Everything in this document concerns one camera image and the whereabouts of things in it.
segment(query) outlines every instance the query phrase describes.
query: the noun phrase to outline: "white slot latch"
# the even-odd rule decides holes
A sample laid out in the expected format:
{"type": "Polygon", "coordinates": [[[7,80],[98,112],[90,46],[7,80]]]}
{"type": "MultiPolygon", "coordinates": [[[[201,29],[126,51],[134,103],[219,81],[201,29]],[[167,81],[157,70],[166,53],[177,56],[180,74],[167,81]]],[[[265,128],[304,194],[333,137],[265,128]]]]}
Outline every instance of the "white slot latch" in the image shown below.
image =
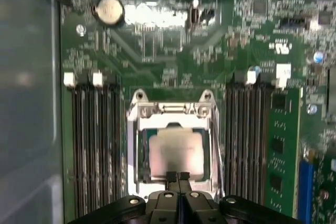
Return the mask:
{"type": "Polygon", "coordinates": [[[92,85],[95,87],[103,87],[103,74],[98,72],[98,73],[93,73],[92,75],[92,85]]]}
{"type": "Polygon", "coordinates": [[[76,86],[75,74],[73,72],[65,72],[63,77],[63,84],[69,88],[76,86]]]}

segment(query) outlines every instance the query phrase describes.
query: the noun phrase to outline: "memory chip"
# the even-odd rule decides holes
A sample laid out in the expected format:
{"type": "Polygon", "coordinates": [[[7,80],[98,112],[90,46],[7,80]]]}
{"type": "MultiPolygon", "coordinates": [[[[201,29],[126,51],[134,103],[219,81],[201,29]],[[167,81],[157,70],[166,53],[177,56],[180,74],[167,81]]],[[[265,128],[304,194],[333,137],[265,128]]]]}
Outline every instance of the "memory chip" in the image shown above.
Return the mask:
{"type": "Polygon", "coordinates": [[[253,1],[253,13],[254,14],[266,14],[267,13],[267,2],[265,0],[254,0],[253,1]]]}
{"type": "Polygon", "coordinates": [[[332,12],[327,10],[322,10],[319,12],[319,25],[330,25],[332,19],[332,12]]]}
{"type": "Polygon", "coordinates": [[[286,109],[286,95],[285,94],[273,94],[272,108],[277,109],[277,110],[285,110],[286,109]]]}
{"type": "Polygon", "coordinates": [[[274,137],[272,141],[272,149],[273,151],[282,154],[284,152],[283,141],[274,137]]]}
{"type": "Polygon", "coordinates": [[[271,174],[270,176],[270,184],[273,189],[276,191],[281,191],[282,189],[282,178],[278,175],[271,174]]]}

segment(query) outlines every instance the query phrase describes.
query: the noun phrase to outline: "capacitor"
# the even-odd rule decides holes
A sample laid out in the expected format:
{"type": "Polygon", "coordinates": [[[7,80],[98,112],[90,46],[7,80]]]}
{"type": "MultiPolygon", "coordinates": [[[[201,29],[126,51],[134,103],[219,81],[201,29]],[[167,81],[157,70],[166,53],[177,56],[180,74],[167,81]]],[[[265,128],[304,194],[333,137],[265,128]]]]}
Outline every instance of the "capacitor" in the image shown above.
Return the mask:
{"type": "Polygon", "coordinates": [[[106,26],[116,26],[124,21],[125,10],[119,0],[101,0],[93,11],[106,26]]]}
{"type": "Polygon", "coordinates": [[[327,200],[329,199],[329,193],[325,190],[320,190],[320,198],[322,200],[327,200]]]}
{"type": "Polygon", "coordinates": [[[315,104],[309,104],[307,106],[307,113],[309,115],[314,115],[317,113],[317,106],[315,104]]]}
{"type": "Polygon", "coordinates": [[[324,60],[324,54],[322,52],[317,51],[317,52],[314,53],[314,55],[313,55],[313,61],[315,63],[320,64],[320,63],[323,62],[323,60],[324,60]]]}

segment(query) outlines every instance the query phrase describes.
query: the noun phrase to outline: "motherboard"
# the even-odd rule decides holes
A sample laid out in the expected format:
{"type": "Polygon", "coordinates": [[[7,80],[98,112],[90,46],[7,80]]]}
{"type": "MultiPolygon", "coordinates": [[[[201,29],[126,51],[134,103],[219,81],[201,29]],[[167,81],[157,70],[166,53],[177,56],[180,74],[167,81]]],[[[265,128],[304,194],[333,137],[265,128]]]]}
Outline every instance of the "motherboard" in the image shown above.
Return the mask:
{"type": "Polygon", "coordinates": [[[237,195],[336,221],[334,0],[60,0],[65,221],[237,195]]]}

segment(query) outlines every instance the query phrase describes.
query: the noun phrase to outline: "coin cell battery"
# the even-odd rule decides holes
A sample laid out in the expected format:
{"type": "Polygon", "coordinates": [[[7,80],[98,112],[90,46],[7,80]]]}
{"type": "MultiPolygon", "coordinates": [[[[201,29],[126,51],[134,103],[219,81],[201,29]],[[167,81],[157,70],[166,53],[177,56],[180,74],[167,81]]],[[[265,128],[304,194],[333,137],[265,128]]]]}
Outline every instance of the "coin cell battery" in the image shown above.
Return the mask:
{"type": "Polygon", "coordinates": [[[101,0],[95,12],[106,26],[115,26],[124,20],[124,7],[119,0],[101,0]]]}

